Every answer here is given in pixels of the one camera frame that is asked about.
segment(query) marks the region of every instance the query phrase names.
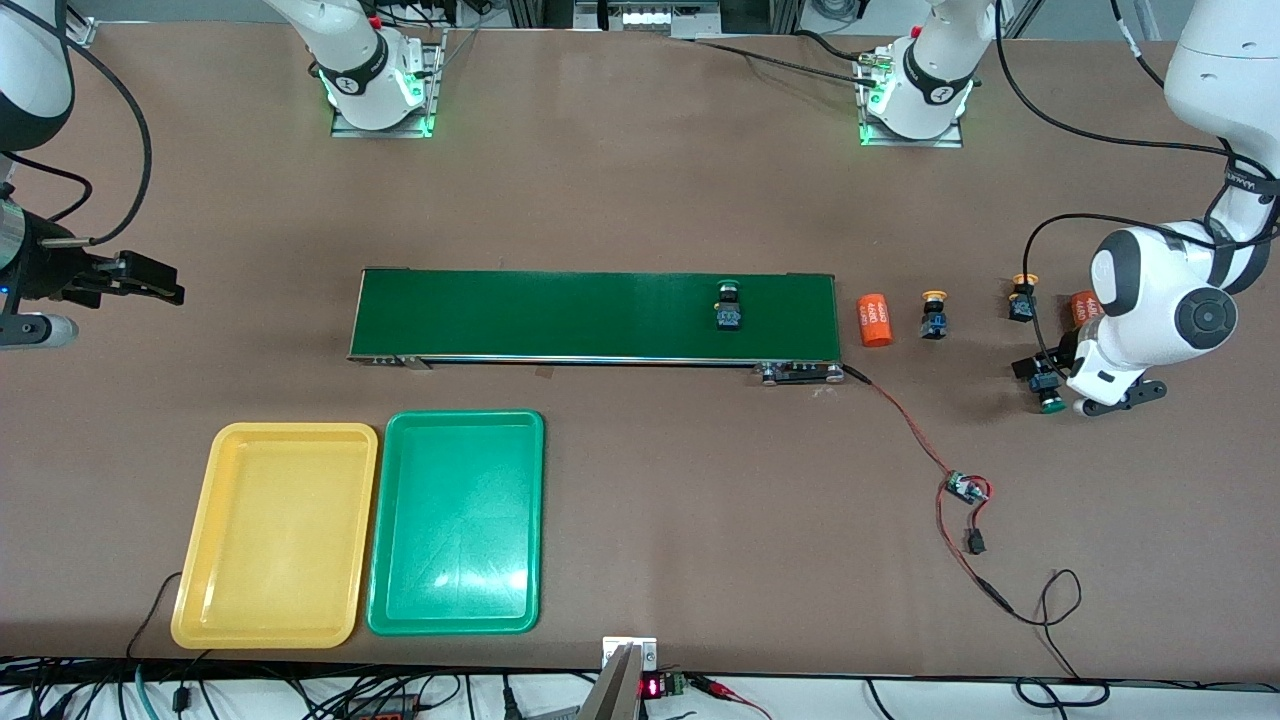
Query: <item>robot logo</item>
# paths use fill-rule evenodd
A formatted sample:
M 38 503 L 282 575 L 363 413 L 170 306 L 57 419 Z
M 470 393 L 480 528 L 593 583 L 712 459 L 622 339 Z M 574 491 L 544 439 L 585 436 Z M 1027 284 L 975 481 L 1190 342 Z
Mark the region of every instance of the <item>robot logo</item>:
M 333 83 L 346 95 L 355 95 L 360 92 L 360 83 L 347 76 L 339 77 L 333 81 Z

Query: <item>red wire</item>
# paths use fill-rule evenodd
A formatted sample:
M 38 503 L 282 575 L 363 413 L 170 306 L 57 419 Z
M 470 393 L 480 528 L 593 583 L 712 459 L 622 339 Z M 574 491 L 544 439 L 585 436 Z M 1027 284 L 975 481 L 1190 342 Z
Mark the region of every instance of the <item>red wire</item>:
M 733 697 L 731 697 L 731 698 L 728 698 L 728 700 L 730 700 L 730 702 L 737 702 L 737 703 L 740 703 L 740 705 L 745 705 L 745 706 L 748 706 L 748 707 L 751 707 L 751 708 L 756 710 L 756 711 L 758 711 L 758 712 L 759 712 L 760 715 L 764 715 L 764 716 L 765 716 L 765 717 L 768 717 L 769 720 L 773 720 L 773 716 L 772 716 L 772 715 L 769 715 L 769 711 L 768 711 L 768 710 L 765 710 L 765 708 L 760 707 L 759 705 L 755 705 L 754 702 L 751 702 L 751 701 L 749 701 L 749 700 L 745 700 L 745 698 L 744 698 L 742 696 L 740 696 L 740 694 L 737 694 L 737 693 L 733 693 Z
M 973 566 L 969 565 L 969 560 L 964 556 L 964 552 L 960 551 L 960 547 L 956 546 L 955 539 L 952 539 L 951 537 L 951 532 L 947 530 L 946 521 L 943 521 L 942 519 L 942 500 L 943 497 L 946 497 L 947 477 L 951 475 L 951 466 L 942 460 L 942 457 L 938 455 L 937 448 L 934 448 L 933 443 L 929 442 L 928 436 L 925 436 L 924 430 L 920 429 L 920 425 L 915 423 L 915 418 L 913 418 L 911 414 L 906 411 L 906 407 L 902 407 L 902 404 L 899 402 L 897 398 L 895 398 L 892 395 L 888 393 L 888 391 L 886 391 L 884 388 L 882 388 L 876 383 L 868 383 L 868 384 L 872 386 L 872 389 L 881 393 L 881 397 L 890 401 L 893 405 L 893 407 L 897 407 L 897 411 L 902 415 L 902 419 L 906 420 L 906 425 L 911 429 L 911 434 L 915 436 L 915 442 L 920 445 L 920 448 L 924 450 L 925 455 L 928 455 L 929 459 L 933 460 L 933 462 L 938 466 L 938 469 L 942 470 L 945 477 L 942 478 L 942 482 L 938 483 L 938 493 L 933 503 L 934 519 L 938 523 L 938 533 L 942 534 L 943 542 L 947 543 L 947 551 L 951 552 L 951 556 L 956 559 L 956 562 L 960 564 L 960 568 L 964 569 L 964 571 L 969 575 L 970 579 L 977 582 L 978 574 L 973 570 Z M 991 497 L 992 493 L 995 492 L 995 488 L 992 488 L 991 480 L 980 475 L 970 475 L 969 479 L 982 486 L 983 492 L 987 493 L 987 500 L 982 501 L 982 503 L 978 505 L 978 507 L 974 507 L 973 512 L 969 515 L 969 527 L 973 528 L 978 521 L 978 515 L 982 512 L 982 509 L 986 507 L 988 502 L 991 502 Z
M 982 475 L 969 475 L 969 479 L 982 486 L 983 492 L 987 493 L 987 500 L 979 502 L 978 507 L 974 507 L 973 511 L 969 512 L 969 528 L 974 529 L 978 527 L 978 515 L 982 515 L 982 509 L 986 507 L 987 503 L 991 502 L 991 498 L 996 496 L 996 488 L 991 486 L 991 480 L 983 478 Z
M 933 460 L 933 462 L 945 474 L 950 475 L 951 474 L 951 466 L 942 461 L 942 457 L 938 456 L 938 451 L 933 447 L 933 443 L 929 442 L 929 438 L 924 434 L 924 430 L 920 429 L 920 425 L 915 424 L 915 418 L 911 418 L 911 414 L 906 411 L 906 407 L 902 407 L 902 404 L 899 402 L 897 398 L 895 398 L 892 395 L 890 395 L 888 391 L 886 391 L 881 386 L 878 386 L 876 383 L 870 383 L 870 386 L 872 386 L 872 389 L 874 389 L 876 392 L 881 393 L 881 396 L 884 400 L 892 402 L 893 407 L 897 407 L 897 411 L 902 415 L 902 419 L 906 420 L 906 425 L 909 428 L 911 428 L 911 434 L 915 436 L 915 442 L 918 442 L 920 445 L 920 448 L 924 450 L 924 454 L 928 455 L 929 459 Z

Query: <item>tabletop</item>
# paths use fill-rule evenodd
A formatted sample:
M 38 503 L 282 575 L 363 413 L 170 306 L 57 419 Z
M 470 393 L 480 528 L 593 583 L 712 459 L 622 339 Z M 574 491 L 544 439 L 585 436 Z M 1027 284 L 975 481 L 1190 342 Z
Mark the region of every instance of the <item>tabletop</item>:
M 841 72 L 801 38 L 731 42 Z M 855 49 L 854 40 L 844 46 Z M 961 150 L 858 143 L 847 85 L 644 33 L 481 31 L 449 67 L 431 140 L 333 140 L 288 26 L 106 26 L 93 44 L 137 95 L 155 177 L 129 231 L 187 302 L 105 299 L 56 351 L 0 356 L 0 646 L 120 655 L 182 568 L 210 442 L 233 421 L 361 421 L 408 409 L 531 407 L 547 421 L 541 616 L 527 634 L 379 638 L 255 657 L 591 667 L 600 638 L 654 635 L 708 671 L 1060 674 L 1033 628 L 963 574 L 934 527 L 940 474 L 867 386 L 763 388 L 746 370 L 447 366 L 346 360 L 365 266 L 832 273 L 844 354 L 952 466 L 997 487 L 973 559 L 1024 614 L 1055 569 L 1080 610 L 1055 641 L 1082 674 L 1275 679 L 1280 395 L 1261 365 L 1271 275 L 1216 352 L 1152 375 L 1167 398 L 1084 419 L 1036 414 L 1009 363 L 1028 325 L 1009 278 L 1042 219 L 1203 213 L 1216 158 L 1116 147 L 1021 108 L 993 51 Z M 1171 47 L 1155 46 L 1160 68 Z M 1010 42 L 1027 92 L 1068 122 L 1204 142 L 1123 44 Z M 77 61 L 77 108 L 32 156 L 88 176 L 67 224 L 102 232 L 132 199 L 137 129 Z M 20 170 L 50 213 L 73 187 Z M 1087 287 L 1111 229 L 1057 225 L 1042 302 Z M 916 337 L 920 293 L 952 334 Z M 858 342 L 855 300 L 888 299 L 897 341 Z M 1047 333 L 1057 337 L 1056 319 Z M 963 527 L 950 502 L 947 521 Z M 1055 592 L 1061 611 L 1070 592 Z M 172 596 L 137 650 L 187 655 Z M 229 657 L 237 655 L 228 653 Z

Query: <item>orange cylinder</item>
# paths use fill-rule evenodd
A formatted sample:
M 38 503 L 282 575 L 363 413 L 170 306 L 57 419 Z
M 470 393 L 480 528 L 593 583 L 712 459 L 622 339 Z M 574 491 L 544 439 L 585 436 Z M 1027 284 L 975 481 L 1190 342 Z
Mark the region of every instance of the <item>orange cylinder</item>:
M 1102 314 L 1102 304 L 1092 290 L 1082 290 L 1071 296 L 1071 320 L 1076 328 Z
M 888 302 L 883 295 L 872 292 L 858 299 L 858 328 L 867 347 L 884 347 L 893 342 L 893 328 L 888 324 Z

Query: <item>yellow tray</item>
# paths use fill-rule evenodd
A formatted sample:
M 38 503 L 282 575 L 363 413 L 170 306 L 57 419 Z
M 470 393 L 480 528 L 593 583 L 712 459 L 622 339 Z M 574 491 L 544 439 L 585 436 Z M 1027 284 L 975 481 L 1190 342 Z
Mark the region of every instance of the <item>yellow tray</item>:
M 173 639 L 325 648 L 356 624 L 378 436 L 358 423 L 237 423 L 214 438 Z

